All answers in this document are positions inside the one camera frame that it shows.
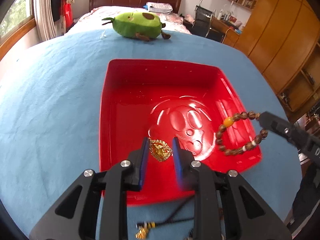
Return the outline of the black cord gold charm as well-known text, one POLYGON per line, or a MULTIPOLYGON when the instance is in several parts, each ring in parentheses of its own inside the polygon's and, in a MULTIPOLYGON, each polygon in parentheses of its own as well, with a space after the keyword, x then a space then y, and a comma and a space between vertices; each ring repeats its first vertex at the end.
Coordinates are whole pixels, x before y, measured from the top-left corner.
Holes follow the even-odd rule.
POLYGON ((154 222, 154 221, 144 221, 144 222, 138 222, 136 223, 136 229, 138 232, 135 234, 136 239, 147 239, 148 234, 151 229, 159 228, 161 226, 166 226, 170 224, 177 224, 177 223, 183 223, 193 220, 193 217, 188 218, 180 218, 175 219, 176 215, 192 200, 194 199, 194 196, 186 198, 183 202, 180 203, 178 207, 163 221, 160 222, 154 222))

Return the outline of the gold pendant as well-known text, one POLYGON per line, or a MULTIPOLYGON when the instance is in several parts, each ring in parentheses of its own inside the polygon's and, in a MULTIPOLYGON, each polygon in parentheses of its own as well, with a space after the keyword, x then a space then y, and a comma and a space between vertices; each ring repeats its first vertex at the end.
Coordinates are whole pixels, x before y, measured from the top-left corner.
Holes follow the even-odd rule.
POLYGON ((172 149, 163 140, 149 139, 149 151, 159 162, 166 161, 172 155, 172 149))

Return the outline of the red tin box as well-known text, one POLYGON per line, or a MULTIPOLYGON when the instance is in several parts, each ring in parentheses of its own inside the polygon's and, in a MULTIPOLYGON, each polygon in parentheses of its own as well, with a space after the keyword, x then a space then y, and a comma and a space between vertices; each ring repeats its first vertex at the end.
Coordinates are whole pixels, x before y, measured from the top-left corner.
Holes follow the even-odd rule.
MULTIPOLYGON (((261 161, 259 146, 227 156, 216 144, 219 126, 244 111, 217 67, 170 60, 111 60, 100 104, 100 170, 126 159, 144 138, 163 140, 170 148, 178 138, 181 148, 215 171, 245 171, 261 161)), ((149 153, 143 187, 127 194, 127 204, 150 205, 189 195, 177 184, 173 157, 159 162, 149 153)))

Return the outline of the wooden wardrobe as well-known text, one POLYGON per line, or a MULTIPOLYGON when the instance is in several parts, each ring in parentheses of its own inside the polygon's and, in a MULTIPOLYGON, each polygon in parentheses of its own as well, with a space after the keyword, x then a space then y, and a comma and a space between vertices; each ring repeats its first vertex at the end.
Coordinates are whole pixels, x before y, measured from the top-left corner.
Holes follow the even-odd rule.
POLYGON ((306 0, 240 0, 251 16, 233 48, 257 67, 297 121, 319 102, 319 19, 306 0))

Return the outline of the wooden desk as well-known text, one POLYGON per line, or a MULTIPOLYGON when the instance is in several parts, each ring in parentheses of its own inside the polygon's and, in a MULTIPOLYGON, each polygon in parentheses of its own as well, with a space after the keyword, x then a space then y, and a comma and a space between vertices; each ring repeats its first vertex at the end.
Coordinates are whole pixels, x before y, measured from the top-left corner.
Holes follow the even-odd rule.
POLYGON ((223 33, 221 43, 230 47, 234 47, 240 37, 240 35, 233 28, 229 27, 223 21, 217 20, 216 18, 212 18, 211 27, 214 30, 223 33))

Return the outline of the blue bed cover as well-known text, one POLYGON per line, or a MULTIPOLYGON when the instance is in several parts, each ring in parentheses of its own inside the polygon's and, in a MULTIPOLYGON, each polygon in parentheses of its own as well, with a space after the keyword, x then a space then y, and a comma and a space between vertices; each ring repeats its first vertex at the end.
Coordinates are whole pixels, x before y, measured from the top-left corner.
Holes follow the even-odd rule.
POLYGON ((141 42, 96 30, 33 46, 1 64, 1 202, 26 235, 84 170, 98 168, 100 98, 112 59, 217 66, 246 109, 285 116, 242 52, 198 36, 141 42))

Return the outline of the black office chair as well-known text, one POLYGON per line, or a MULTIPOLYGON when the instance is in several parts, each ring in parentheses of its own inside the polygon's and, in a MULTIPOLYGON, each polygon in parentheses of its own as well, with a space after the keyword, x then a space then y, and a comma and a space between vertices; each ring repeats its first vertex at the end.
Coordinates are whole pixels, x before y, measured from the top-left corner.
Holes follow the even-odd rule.
POLYGON ((212 11, 197 5, 195 7, 195 18, 190 32, 193 35, 197 35, 221 43, 224 38, 224 33, 212 28, 212 19, 212 11))

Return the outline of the folded blanket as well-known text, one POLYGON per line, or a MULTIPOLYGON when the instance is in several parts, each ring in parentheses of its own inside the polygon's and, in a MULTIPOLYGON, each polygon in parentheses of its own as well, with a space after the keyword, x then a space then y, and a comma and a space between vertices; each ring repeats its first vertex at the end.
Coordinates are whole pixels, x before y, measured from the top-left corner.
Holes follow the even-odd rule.
POLYGON ((150 12, 160 14, 170 14, 173 12, 173 7, 168 3, 147 2, 146 5, 143 6, 143 8, 150 12))

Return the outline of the green avocado plush toy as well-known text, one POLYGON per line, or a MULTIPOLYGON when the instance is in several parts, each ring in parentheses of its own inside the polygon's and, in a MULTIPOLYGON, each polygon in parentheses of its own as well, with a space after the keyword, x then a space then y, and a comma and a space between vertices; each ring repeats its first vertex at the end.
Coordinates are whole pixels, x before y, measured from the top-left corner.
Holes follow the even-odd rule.
POLYGON ((103 25, 112 24, 113 29, 125 38, 142 41, 155 40, 159 35, 164 40, 171 38, 170 34, 163 31, 166 26, 160 18, 149 12, 124 12, 116 17, 103 18, 103 25))

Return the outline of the red hanging bag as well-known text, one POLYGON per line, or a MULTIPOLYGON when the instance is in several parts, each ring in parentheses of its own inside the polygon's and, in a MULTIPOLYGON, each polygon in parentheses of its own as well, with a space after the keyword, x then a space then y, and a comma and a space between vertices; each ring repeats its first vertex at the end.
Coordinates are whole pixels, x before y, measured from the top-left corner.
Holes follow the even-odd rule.
POLYGON ((74 3, 74 0, 61 0, 60 15, 65 20, 66 29, 73 24, 72 3, 74 3))

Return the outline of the beige curtain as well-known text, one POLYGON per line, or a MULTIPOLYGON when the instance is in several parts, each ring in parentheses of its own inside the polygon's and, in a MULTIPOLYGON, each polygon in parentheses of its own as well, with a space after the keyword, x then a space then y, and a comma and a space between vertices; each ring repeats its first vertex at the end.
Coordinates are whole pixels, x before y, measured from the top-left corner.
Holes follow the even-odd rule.
POLYGON ((34 17, 37 32, 41 41, 56 37, 51 0, 33 0, 34 17))

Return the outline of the wooden framed window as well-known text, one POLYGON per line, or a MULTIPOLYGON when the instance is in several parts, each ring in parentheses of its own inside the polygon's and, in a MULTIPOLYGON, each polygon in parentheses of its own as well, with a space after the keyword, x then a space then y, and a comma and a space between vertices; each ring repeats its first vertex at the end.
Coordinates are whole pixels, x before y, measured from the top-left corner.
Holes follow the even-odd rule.
POLYGON ((1 21, 1 60, 35 27, 33 0, 14 0, 1 21))

